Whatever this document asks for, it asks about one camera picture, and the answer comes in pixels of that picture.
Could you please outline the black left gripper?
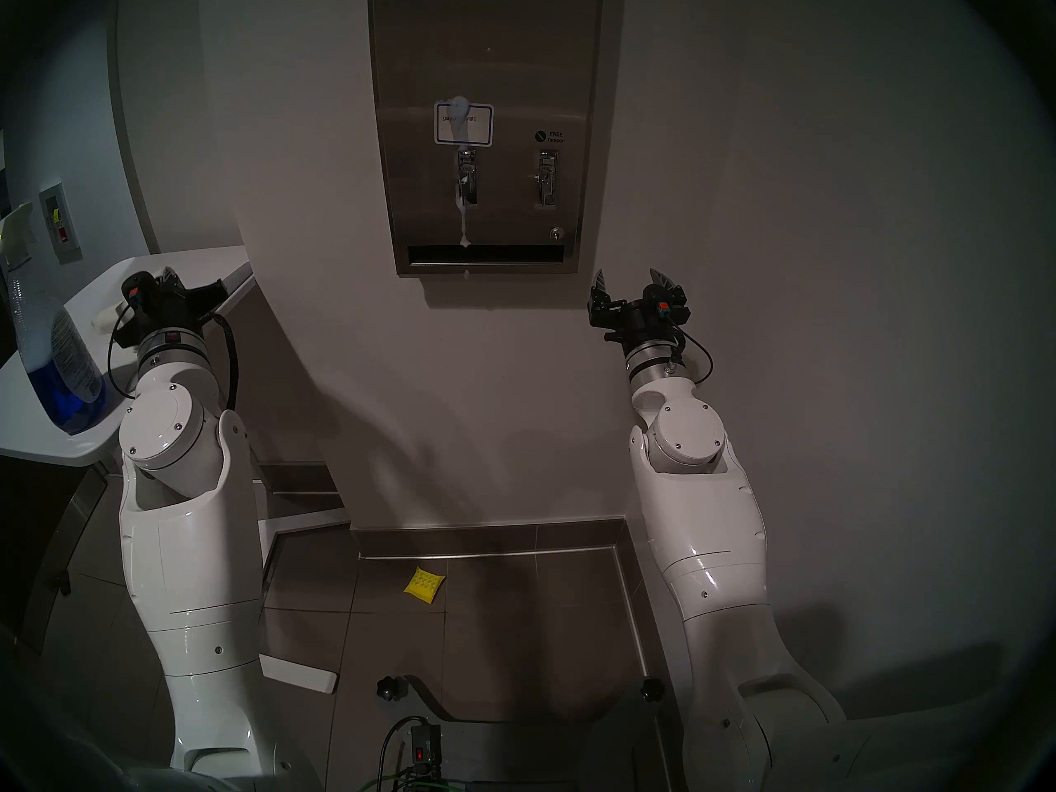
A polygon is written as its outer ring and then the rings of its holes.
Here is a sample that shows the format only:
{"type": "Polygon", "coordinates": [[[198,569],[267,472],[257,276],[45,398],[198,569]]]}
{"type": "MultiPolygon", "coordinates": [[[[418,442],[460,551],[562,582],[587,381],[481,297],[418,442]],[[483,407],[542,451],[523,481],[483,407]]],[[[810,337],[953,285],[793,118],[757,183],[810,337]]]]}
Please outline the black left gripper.
{"type": "Polygon", "coordinates": [[[158,329],[189,329],[204,336],[203,324],[223,304],[229,293],[223,280],[186,288],[172,267],[162,272],[162,285],[122,285],[121,294],[131,305],[132,319],[114,332],[119,347],[138,347],[158,329]]]}

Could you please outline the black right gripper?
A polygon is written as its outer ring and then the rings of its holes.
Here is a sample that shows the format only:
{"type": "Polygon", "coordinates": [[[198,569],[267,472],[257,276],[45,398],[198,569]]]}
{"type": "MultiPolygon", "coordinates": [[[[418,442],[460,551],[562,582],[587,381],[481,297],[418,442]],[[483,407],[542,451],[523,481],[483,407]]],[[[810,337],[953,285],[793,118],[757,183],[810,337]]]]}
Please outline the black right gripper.
{"type": "Polygon", "coordinates": [[[624,356],[650,340],[673,343],[680,354],[685,338],[680,328],[686,323],[689,299],[683,288],[656,268],[649,268],[647,297],[638,300],[612,301],[607,293],[603,269],[593,275],[592,296],[587,303],[589,323],[593,328],[607,329],[604,339],[620,343],[624,356]]]}

